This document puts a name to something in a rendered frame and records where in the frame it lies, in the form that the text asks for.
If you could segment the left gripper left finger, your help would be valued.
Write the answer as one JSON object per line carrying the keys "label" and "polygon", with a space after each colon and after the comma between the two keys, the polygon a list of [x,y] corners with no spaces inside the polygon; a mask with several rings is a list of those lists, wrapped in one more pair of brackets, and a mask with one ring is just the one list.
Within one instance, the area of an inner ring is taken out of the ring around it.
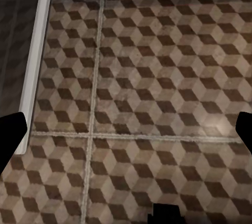
{"label": "left gripper left finger", "polygon": [[27,133],[23,112],[0,118],[0,175]]}

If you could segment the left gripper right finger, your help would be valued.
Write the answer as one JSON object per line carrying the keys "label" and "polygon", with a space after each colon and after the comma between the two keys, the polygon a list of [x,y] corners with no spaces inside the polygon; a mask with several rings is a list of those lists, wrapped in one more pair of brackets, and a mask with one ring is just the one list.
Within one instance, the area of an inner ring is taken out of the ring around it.
{"label": "left gripper right finger", "polygon": [[235,130],[252,153],[252,113],[240,112]]}

